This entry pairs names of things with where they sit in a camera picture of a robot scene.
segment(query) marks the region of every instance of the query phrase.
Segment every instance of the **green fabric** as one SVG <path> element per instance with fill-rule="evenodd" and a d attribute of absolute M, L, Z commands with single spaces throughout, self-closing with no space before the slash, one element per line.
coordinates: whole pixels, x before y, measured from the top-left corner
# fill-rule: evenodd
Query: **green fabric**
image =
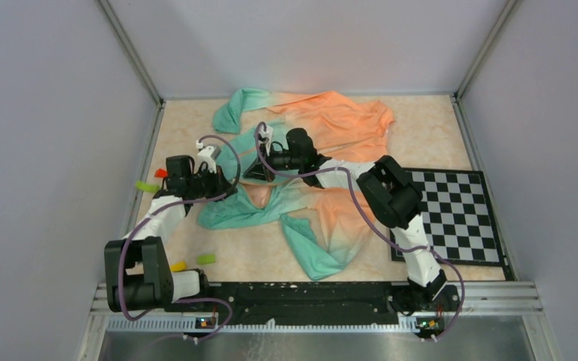
<path fill-rule="evenodd" d="M 214 130 L 222 133 L 240 133 L 240 116 L 272 105 L 272 93 L 262 89 L 240 88 L 231 99 L 214 114 Z"/>
<path fill-rule="evenodd" d="M 255 88 L 241 88 L 236 91 L 229 102 L 223 105 L 212 120 L 216 132 L 239 134 L 241 131 L 240 117 L 244 111 L 266 108 L 277 104 L 281 99 L 276 93 Z M 273 141 L 277 141 L 287 148 L 286 135 L 289 128 L 284 120 L 278 119 L 268 122 L 273 127 Z M 257 153 L 254 149 L 254 128 L 235 137 L 230 143 L 241 154 L 241 172 L 244 173 L 256 160 Z M 236 158 L 227 146 L 221 148 L 221 154 L 216 163 L 223 169 L 227 179 L 236 176 Z M 297 174 L 297 170 L 288 171 Z M 248 179 L 250 183 L 268 184 L 265 181 Z M 249 226 L 257 226 L 264 223 L 280 220 L 282 232 L 287 239 L 289 247 L 294 252 L 298 263 L 304 272 L 314 281 L 334 275 L 342 271 L 350 259 L 346 259 L 348 252 L 344 249 L 333 251 L 328 254 L 318 246 L 316 237 L 309 228 L 309 221 L 289 217 L 287 213 L 296 211 L 307 206 L 307 196 L 298 189 L 301 180 L 289 181 L 285 177 L 276 177 L 272 184 L 269 202 L 264 208 L 257 208 L 249 199 L 249 196 L 241 185 L 237 186 L 234 195 L 221 202 L 208 203 L 198 216 L 198 224 L 208 229 L 232 229 Z"/>
<path fill-rule="evenodd" d="M 309 220 L 283 214 L 280 216 L 280 224 L 296 260 L 312 280 L 318 281 L 334 275 L 347 265 L 336 261 L 327 251 L 318 246 L 315 234 L 309 226 Z"/>
<path fill-rule="evenodd" d="M 305 195 L 298 186 L 299 183 L 294 181 L 273 187 L 267 206 L 257 208 L 238 185 L 236 194 L 220 202 L 207 203 L 198 215 L 198 224 L 209 229 L 231 229 L 274 222 L 282 214 L 306 207 Z"/>

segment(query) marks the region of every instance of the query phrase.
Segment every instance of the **black mounting plate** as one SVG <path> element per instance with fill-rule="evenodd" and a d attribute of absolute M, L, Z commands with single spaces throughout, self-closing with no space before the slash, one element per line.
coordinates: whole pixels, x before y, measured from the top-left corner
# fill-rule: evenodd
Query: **black mounting plate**
<path fill-rule="evenodd" d="M 410 290 L 404 283 L 391 282 L 223 282 L 208 284 L 196 297 L 214 297 L 229 302 L 233 309 L 230 325 L 261 325 L 272 318 L 277 325 L 370 325 L 397 324 L 395 302 Z M 435 302 L 416 311 L 456 311 L 456 286 L 447 285 Z M 215 304 L 171 304 L 167 312 L 212 312 Z"/>

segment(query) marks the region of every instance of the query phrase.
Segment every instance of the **gray wall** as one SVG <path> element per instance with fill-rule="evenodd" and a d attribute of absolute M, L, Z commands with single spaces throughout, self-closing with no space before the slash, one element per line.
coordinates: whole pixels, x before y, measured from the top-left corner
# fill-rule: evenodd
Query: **gray wall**
<path fill-rule="evenodd" d="M 578 2 L 524 2 L 465 106 L 519 273 L 578 359 Z"/>
<path fill-rule="evenodd" d="M 0 1 L 0 360 L 75 357 L 154 114 L 93 0 Z"/>
<path fill-rule="evenodd" d="M 111 0 L 165 98 L 454 91 L 505 0 Z"/>

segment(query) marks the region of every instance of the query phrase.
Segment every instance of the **white tile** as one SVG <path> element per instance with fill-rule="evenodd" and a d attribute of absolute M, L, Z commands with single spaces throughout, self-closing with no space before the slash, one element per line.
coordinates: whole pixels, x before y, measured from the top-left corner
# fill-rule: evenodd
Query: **white tile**
<path fill-rule="evenodd" d="M 438 202 L 427 202 L 427 208 L 429 212 L 439 213 L 440 204 Z"/>
<path fill-rule="evenodd" d="M 432 235 L 443 235 L 444 234 L 444 227 L 441 224 L 432 223 L 430 225 L 430 233 Z"/>
<path fill-rule="evenodd" d="M 455 234 L 468 236 L 468 228 L 464 224 L 455 225 Z"/>
<path fill-rule="evenodd" d="M 451 212 L 454 214 L 464 214 L 464 205 L 461 203 L 451 203 Z"/>
<path fill-rule="evenodd" d="M 477 216 L 475 214 L 465 214 L 464 218 L 466 218 L 468 226 L 477 226 L 478 225 Z"/>
<path fill-rule="evenodd" d="M 471 184 L 470 191 L 472 194 L 484 194 L 484 189 L 481 184 Z"/>
<path fill-rule="evenodd" d="M 414 182 L 424 182 L 424 173 L 421 171 L 414 171 L 411 173 L 411 178 L 413 178 Z"/>
<path fill-rule="evenodd" d="M 469 237 L 469 242 L 471 248 L 483 249 L 484 244 L 482 244 L 482 239 L 480 237 Z"/>
<path fill-rule="evenodd" d="M 475 203 L 475 201 L 473 201 L 473 195 L 470 193 L 461 194 L 461 198 L 462 203 L 464 203 L 465 205 L 472 205 L 473 203 Z"/>
<path fill-rule="evenodd" d="M 497 254 L 497 250 L 484 250 L 484 257 L 489 262 L 500 262 L 500 256 Z"/>
<path fill-rule="evenodd" d="M 435 181 L 446 183 L 446 174 L 444 173 L 436 173 L 435 174 Z"/>
<path fill-rule="evenodd" d="M 460 185 L 457 183 L 449 183 L 449 192 L 450 193 L 459 193 L 460 192 Z"/>
<path fill-rule="evenodd" d="M 434 182 L 424 182 L 424 190 L 427 192 L 437 192 L 437 184 Z"/>
<path fill-rule="evenodd" d="M 456 235 L 445 235 L 444 236 L 444 243 L 446 243 L 447 247 L 457 247 L 458 246 L 458 237 Z"/>
<path fill-rule="evenodd" d="M 475 205 L 475 213 L 480 216 L 488 215 L 488 209 L 486 205 Z"/>
<path fill-rule="evenodd" d="M 447 259 L 449 258 L 449 255 L 446 254 L 446 248 L 444 247 L 435 247 L 434 250 L 437 252 L 437 254 L 440 255 L 440 257 L 442 257 L 443 259 Z"/>
<path fill-rule="evenodd" d="M 437 193 L 437 200 L 443 203 L 449 203 L 451 201 L 451 197 L 447 192 L 438 192 Z"/>
<path fill-rule="evenodd" d="M 455 224 L 455 220 L 453 219 L 453 214 L 442 213 L 442 223 L 443 224 Z"/>
<path fill-rule="evenodd" d="M 480 226 L 480 227 L 479 227 L 479 234 L 480 234 L 482 237 L 493 238 L 493 227 L 491 227 L 491 226 Z"/>
<path fill-rule="evenodd" d="M 460 251 L 460 259 L 465 261 L 473 260 L 473 251 L 471 251 L 470 248 L 459 247 L 458 250 Z"/>
<path fill-rule="evenodd" d="M 469 184 L 468 174 L 458 173 L 458 183 L 459 184 Z"/>

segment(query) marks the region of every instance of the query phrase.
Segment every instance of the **cable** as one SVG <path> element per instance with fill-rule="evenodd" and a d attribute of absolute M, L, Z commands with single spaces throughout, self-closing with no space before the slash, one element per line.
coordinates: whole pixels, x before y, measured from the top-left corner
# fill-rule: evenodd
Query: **cable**
<path fill-rule="evenodd" d="M 280 150 L 284 150 L 284 147 L 282 146 L 282 143 L 279 141 L 272 141 L 271 142 L 271 147 L 273 148 L 273 145 L 277 144 L 280 147 Z"/>
<path fill-rule="evenodd" d="M 234 183 L 232 184 L 232 187 L 235 187 L 236 184 L 240 181 L 240 171 L 241 171 L 240 158 L 238 157 L 238 153 L 236 152 L 236 149 L 234 149 L 234 147 L 228 141 L 226 141 L 224 138 L 219 137 L 217 135 L 205 135 L 204 137 L 201 137 L 198 141 L 202 141 L 202 140 L 207 139 L 207 138 L 213 138 L 213 139 L 217 139 L 219 141 L 222 141 L 233 152 L 233 155 L 236 158 L 236 163 L 238 164 L 238 167 L 236 170 L 236 179 L 234 180 Z M 160 212 L 166 210 L 167 208 L 173 207 L 175 205 L 192 205 L 192 204 L 196 204 L 196 203 L 207 203 L 207 202 L 219 201 L 219 200 L 225 198 L 226 196 L 227 196 L 227 193 L 223 193 L 219 196 L 215 196 L 215 197 L 208 198 L 208 199 L 190 199 L 187 201 L 182 200 L 182 201 L 176 201 L 176 202 L 168 203 L 168 204 L 156 209 L 152 213 L 152 215 L 156 216 Z M 130 320 L 130 321 L 139 320 L 141 317 L 146 315 L 147 312 L 151 311 L 151 310 L 145 310 L 145 311 L 141 312 L 138 316 L 132 316 L 131 314 L 129 314 L 129 311 L 127 310 L 127 304 L 125 303 L 125 286 L 124 286 L 124 282 L 123 282 L 123 277 L 125 275 L 125 267 L 124 267 L 125 266 L 125 258 L 127 257 L 127 250 L 129 249 L 129 244 L 132 243 L 132 241 L 134 240 L 136 233 L 138 233 L 138 231 L 140 229 L 145 227 L 149 223 L 150 220 L 151 220 L 151 218 L 148 217 L 148 218 L 144 218 L 143 220 L 141 220 L 141 222 L 138 223 L 138 225 L 127 236 L 125 243 L 123 243 L 123 248 L 120 251 L 120 260 L 118 263 L 118 301 L 120 303 L 120 310 L 123 312 L 123 316 L 125 316 L 125 318 L 127 320 Z"/>
<path fill-rule="evenodd" d="M 200 343 L 202 341 L 206 341 L 206 340 L 209 340 L 210 338 L 215 337 L 217 335 L 218 331 L 220 331 L 223 327 L 225 327 L 229 323 L 229 321 L 231 320 L 231 317 L 233 316 L 233 309 L 231 308 L 229 303 L 223 301 L 222 299 L 214 299 L 214 298 L 179 299 L 179 300 L 174 301 L 173 303 L 192 304 L 192 303 L 204 303 L 204 302 L 213 302 L 213 303 L 221 304 L 221 305 L 225 306 L 227 308 L 227 310 L 229 311 L 229 314 L 227 315 L 227 318 L 225 318 L 225 321 L 223 321 L 223 323 L 221 323 L 218 327 L 216 327 L 216 329 L 214 329 L 213 331 L 211 331 L 207 335 L 204 335 L 201 338 L 191 338 L 185 334 L 180 335 L 178 333 L 160 336 L 159 338 L 153 340 L 149 344 L 146 344 L 144 347 L 141 348 L 141 350 L 134 353 L 132 358 L 129 360 L 130 361 L 134 360 L 139 355 L 142 355 L 148 348 L 154 346 L 155 344 L 157 344 L 161 341 L 165 341 L 165 340 L 170 339 L 170 338 L 182 338 L 184 341 L 186 340 L 186 341 L 194 341 L 195 343 Z"/>
<path fill-rule="evenodd" d="M 397 303 L 397 301 L 395 300 L 395 297 L 393 298 L 393 300 L 391 300 L 391 305 L 393 305 L 393 308 L 395 309 L 395 311 L 400 312 L 401 314 L 403 314 L 406 317 L 410 317 L 415 313 L 415 310 L 413 311 L 404 311 L 404 308 L 400 307 L 400 304 Z"/>
<path fill-rule="evenodd" d="M 267 169 L 269 169 L 270 172 L 272 172 L 275 175 L 290 178 L 290 179 L 311 177 L 313 175 L 325 173 L 327 171 L 343 171 L 343 172 L 345 172 L 347 175 L 348 190 L 349 190 L 349 193 L 351 193 L 351 200 L 353 201 L 355 207 L 357 208 L 357 211 L 362 216 L 362 219 L 364 220 L 364 222 L 368 225 L 369 228 L 371 228 L 371 230 L 373 230 L 374 233 L 376 233 L 383 241 L 385 241 L 387 244 L 389 244 L 391 247 L 395 248 L 396 250 L 400 251 L 401 253 L 411 253 L 411 252 L 415 252 L 416 250 L 427 250 L 428 249 L 431 252 L 431 254 L 433 254 L 433 256 L 435 256 L 441 263 L 444 263 L 445 265 L 450 267 L 455 272 L 455 274 L 458 276 L 458 278 L 460 280 L 462 297 L 460 300 L 460 304 L 458 305 L 458 310 L 455 312 L 455 316 L 453 316 L 453 318 L 449 321 L 449 324 L 445 327 L 445 329 L 442 331 L 442 333 L 439 334 L 438 336 L 434 337 L 435 341 L 439 341 L 444 336 L 444 334 L 453 327 L 453 324 L 455 323 L 455 320 L 458 318 L 458 315 L 462 311 L 462 306 L 464 305 L 464 295 L 465 295 L 466 287 L 464 286 L 464 279 L 462 278 L 462 275 L 460 274 L 459 270 L 454 265 L 452 265 L 449 261 L 447 261 L 446 259 L 443 259 L 435 250 L 431 249 L 430 247 L 416 246 L 416 247 L 412 247 L 409 249 L 404 249 L 404 248 L 398 246 L 397 244 L 395 244 L 394 242 L 392 242 L 389 237 L 384 235 L 384 233 L 382 233 L 373 224 L 373 222 L 371 222 L 371 219 L 369 219 L 367 214 L 364 213 L 364 211 L 362 210 L 362 207 L 360 206 L 360 202 L 357 200 L 357 197 L 356 197 L 355 192 L 353 190 L 353 178 L 351 178 L 351 171 L 349 171 L 347 168 L 345 168 L 345 167 L 325 168 L 325 169 L 318 169 L 317 171 L 310 171 L 308 173 L 302 173 L 302 174 L 296 174 L 296 175 L 284 174 L 280 171 L 276 171 L 274 168 L 272 168 L 271 165 L 269 165 L 269 163 L 266 161 L 266 159 L 264 159 L 263 154 L 260 152 L 257 134 L 260 132 L 261 127 L 264 127 L 264 129 L 267 130 L 267 124 L 264 122 L 260 122 L 256 126 L 256 130 L 254 131 L 254 141 L 256 144 L 255 148 L 256 148 L 257 155 L 258 155 L 258 159 L 260 159 L 260 161 L 264 164 L 264 166 Z"/>

